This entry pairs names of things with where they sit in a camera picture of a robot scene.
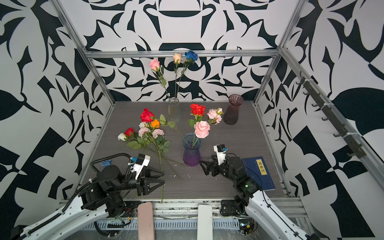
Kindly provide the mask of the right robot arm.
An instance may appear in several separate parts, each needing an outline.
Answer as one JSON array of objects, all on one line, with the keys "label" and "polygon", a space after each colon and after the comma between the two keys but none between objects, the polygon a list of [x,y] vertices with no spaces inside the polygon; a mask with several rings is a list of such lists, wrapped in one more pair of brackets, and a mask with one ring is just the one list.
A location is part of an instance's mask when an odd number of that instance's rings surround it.
[{"label": "right robot arm", "polygon": [[205,175],[221,175],[233,183],[237,195],[229,204],[222,204],[221,215],[247,215],[263,228],[274,240],[318,240],[316,234],[308,234],[291,221],[267,196],[258,172],[236,156],[227,157],[219,164],[217,157],[200,161]]}]

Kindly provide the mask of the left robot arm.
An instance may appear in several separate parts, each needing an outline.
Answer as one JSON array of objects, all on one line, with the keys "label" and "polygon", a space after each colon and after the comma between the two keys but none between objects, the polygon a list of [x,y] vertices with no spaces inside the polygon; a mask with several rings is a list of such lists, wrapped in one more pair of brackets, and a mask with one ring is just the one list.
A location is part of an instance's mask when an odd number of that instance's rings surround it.
[{"label": "left robot arm", "polygon": [[[117,157],[128,158],[128,167],[123,174],[118,166],[109,165],[101,171],[95,164]],[[165,184],[164,172],[149,167],[150,156],[139,154],[136,158],[119,153],[90,163],[96,173],[69,198],[67,203],[54,213],[29,226],[17,226],[12,230],[13,240],[63,240],[83,227],[105,218],[120,217],[126,203],[122,191],[135,190],[145,196]]]}]

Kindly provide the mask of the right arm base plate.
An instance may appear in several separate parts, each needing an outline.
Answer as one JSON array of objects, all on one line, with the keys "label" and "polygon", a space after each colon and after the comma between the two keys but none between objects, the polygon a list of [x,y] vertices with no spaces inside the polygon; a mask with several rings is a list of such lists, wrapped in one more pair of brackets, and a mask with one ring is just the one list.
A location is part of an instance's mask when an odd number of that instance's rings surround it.
[{"label": "right arm base plate", "polygon": [[245,216],[245,206],[243,200],[221,200],[220,214],[224,217]]}]

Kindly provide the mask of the clear glass vase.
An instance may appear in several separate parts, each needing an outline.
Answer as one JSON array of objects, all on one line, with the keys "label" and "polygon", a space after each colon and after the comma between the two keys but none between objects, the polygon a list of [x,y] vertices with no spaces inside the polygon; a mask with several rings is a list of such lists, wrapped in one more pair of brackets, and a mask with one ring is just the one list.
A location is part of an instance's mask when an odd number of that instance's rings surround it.
[{"label": "clear glass vase", "polygon": [[181,121],[180,102],[178,98],[172,97],[169,99],[168,112],[173,122],[179,123]]}]

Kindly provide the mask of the blue rose stem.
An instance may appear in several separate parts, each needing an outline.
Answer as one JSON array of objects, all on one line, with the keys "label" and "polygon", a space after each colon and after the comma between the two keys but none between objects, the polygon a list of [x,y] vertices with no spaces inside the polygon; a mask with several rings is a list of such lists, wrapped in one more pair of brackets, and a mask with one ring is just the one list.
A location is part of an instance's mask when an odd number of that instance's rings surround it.
[{"label": "blue rose stem", "polygon": [[188,67],[198,60],[198,55],[193,51],[188,51],[185,53],[185,58],[186,59],[184,61],[181,59],[182,62],[178,68],[179,73],[178,73],[178,80],[177,80],[177,98],[178,98],[178,94],[179,94],[179,90],[180,90],[180,84],[181,84],[182,77],[187,72]]}]

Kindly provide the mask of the cream peach rose stem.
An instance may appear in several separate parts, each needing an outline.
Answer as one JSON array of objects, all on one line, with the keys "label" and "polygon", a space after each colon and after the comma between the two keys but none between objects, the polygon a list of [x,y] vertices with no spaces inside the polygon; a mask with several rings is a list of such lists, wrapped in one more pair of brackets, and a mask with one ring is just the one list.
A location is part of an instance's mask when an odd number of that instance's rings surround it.
[{"label": "cream peach rose stem", "polygon": [[182,56],[180,53],[176,53],[173,56],[173,61],[174,61],[174,72],[175,72],[175,98],[177,98],[177,80],[178,80],[178,73],[179,73],[179,65],[182,62]]}]

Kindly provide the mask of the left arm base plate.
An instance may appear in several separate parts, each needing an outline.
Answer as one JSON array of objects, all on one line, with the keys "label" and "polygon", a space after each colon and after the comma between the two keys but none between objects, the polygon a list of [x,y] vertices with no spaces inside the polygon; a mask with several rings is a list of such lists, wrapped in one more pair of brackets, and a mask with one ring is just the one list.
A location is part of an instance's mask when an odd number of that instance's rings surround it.
[{"label": "left arm base plate", "polygon": [[125,201],[125,205],[118,212],[119,217],[128,218],[137,216],[138,206],[141,204],[141,201]]}]

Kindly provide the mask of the pink rose stem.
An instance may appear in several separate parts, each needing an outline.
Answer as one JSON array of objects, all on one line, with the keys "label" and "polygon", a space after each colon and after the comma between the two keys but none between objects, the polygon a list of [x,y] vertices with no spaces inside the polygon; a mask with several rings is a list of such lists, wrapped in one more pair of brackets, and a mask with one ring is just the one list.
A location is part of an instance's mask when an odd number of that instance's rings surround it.
[{"label": "pink rose stem", "polygon": [[170,98],[170,94],[167,89],[167,80],[164,77],[164,67],[161,66],[160,62],[157,59],[150,61],[149,66],[152,72],[155,75],[155,78],[159,81],[160,85],[165,89],[166,96]]}]

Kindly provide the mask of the blue purple glass vase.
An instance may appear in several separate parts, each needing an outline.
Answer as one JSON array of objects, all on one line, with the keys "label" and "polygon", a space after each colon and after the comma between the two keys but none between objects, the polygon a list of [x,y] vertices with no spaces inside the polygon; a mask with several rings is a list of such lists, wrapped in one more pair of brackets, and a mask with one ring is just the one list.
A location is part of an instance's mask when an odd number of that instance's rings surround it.
[{"label": "blue purple glass vase", "polygon": [[200,160],[202,159],[200,153],[200,147],[202,145],[202,140],[197,138],[194,133],[188,133],[184,136],[183,139],[183,161],[189,167],[196,167],[199,165]]}]

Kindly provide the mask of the pink spray roses bunch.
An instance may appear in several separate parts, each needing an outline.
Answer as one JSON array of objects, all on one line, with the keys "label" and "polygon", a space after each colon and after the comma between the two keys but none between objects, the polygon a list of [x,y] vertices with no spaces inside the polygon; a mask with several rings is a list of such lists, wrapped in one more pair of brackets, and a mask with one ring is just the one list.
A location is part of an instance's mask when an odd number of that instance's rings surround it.
[{"label": "pink spray roses bunch", "polygon": [[223,109],[209,109],[206,112],[206,107],[199,104],[191,104],[191,115],[195,117],[192,120],[192,127],[194,128],[194,141],[192,147],[194,148],[199,139],[204,139],[209,135],[211,125],[218,125],[222,121]]}]

